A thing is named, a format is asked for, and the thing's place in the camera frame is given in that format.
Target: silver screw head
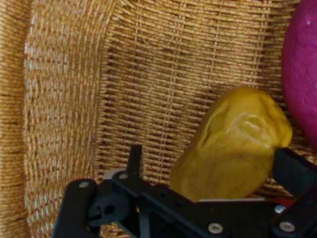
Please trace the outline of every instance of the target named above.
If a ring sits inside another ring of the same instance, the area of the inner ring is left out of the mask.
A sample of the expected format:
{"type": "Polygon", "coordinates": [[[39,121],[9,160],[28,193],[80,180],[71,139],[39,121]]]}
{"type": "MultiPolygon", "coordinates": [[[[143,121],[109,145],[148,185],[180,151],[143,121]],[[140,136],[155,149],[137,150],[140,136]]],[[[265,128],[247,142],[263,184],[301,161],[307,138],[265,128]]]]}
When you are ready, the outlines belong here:
{"type": "Polygon", "coordinates": [[[283,205],[277,205],[275,208],[274,208],[274,211],[278,214],[282,213],[284,210],[286,209],[285,206],[283,205]]]}
{"type": "Polygon", "coordinates": [[[120,174],[119,175],[119,179],[126,179],[126,178],[128,178],[127,174],[120,174]]]}
{"type": "Polygon", "coordinates": [[[293,223],[290,223],[290,222],[281,222],[281,223],[279,224],[279,227],[280,227],[280,229],[281,229],[282,231],[284,231],[284,232],[290,233],[290,232],[295,231],[295,226],[294,226],[294,224],[293,224],[293,223]]]}
{"type": "Polygon", "coordinates": [[[79,184],[79,187],[83,188],[83,187],[87,187],[88,185],[89,185],[88,182],[81,182],[81,183],[79,184]]]}
{"type": "Polygon", "coordinates": [[[220,234],[223,232],[223,227],[219,223],[210,223],[208,226],[208,230],[213,234],[220,234]]]}

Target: white part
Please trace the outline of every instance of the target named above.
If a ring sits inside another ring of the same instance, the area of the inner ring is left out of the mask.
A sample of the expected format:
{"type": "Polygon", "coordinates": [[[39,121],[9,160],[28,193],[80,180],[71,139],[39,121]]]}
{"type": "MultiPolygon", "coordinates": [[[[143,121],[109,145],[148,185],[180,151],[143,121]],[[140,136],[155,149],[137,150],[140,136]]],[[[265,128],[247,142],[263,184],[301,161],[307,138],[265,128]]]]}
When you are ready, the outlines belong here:
{"type": "Polygon", "coordinates": [[[105,179],[112,179],[112,177],[114,176],[114,174],[116,174],[117,172],[122,172],[122,171],[125,171],[125,168],[117,168],[117,169],[110,170],[109,172],[105,173],[103,179],[104,179],[104,180],[105,180],[105,179]]]}

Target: wicker basket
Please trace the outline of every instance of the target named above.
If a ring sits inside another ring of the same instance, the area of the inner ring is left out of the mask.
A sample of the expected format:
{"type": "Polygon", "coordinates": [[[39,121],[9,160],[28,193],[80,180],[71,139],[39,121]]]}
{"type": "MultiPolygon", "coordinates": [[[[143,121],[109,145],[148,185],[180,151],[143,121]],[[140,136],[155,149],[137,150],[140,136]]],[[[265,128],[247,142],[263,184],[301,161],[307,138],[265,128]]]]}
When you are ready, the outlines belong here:
{"type": "MultiPolygon", "coordinates": [[[[168,184],[234,85],[289,117],[280,57],[298,2],[0,0],[0,237],[49,237],[65,185],[125,166],[131,144],[144,146],[144,179],[168,184]]],[[[296,127],[291,148],[316,162],[296,127]]],[[[254,196],[290,195],[269,179],[254,196]]]]}

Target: basket weave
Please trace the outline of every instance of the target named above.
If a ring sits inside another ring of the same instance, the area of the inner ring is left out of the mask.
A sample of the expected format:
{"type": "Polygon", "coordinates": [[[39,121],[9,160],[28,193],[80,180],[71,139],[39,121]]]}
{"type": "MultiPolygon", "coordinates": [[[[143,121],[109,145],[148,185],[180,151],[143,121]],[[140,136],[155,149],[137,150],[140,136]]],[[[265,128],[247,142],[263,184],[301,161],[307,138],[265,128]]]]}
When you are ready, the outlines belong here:
{"type": "MultiPolygon", "coordinates": [[[[144,179],[169,184],[232,86],[266,91],[289,117],[280,58],[298,2],[0,0],[0,237],[49,237],[65,185],[124,167],[132,144],[144,179]]],[[[291,148],[316,163],[296,127],[291,148]]],[[[290,195],[269,179],[254,196],[290,195]]]]}

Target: woven texture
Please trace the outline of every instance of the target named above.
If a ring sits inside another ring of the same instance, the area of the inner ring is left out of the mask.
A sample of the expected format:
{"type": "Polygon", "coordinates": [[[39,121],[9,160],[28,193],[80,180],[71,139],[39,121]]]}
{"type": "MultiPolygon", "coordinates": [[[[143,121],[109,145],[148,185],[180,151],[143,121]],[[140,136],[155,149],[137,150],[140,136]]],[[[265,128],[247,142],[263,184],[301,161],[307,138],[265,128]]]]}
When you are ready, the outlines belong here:
{"type": "MultiPolygon", "coordinates": [[[[266,91],[290,119],[280,58],[298,2],[0,0],[0,237],[49,237],[65,185],[124,167],[132,144],[144,179],[169,185],[232,86],[266,91]]],[[[295,126],[290,147],[317,162],[295,126]]],[[[253,196],[290,195],[269,179],[253,196]]]]}
{"type": "Polygon", "coordinates": [[[24,203],[23,51],[30,1],[0,0],[0,237],[29,237],[24,203]]]}

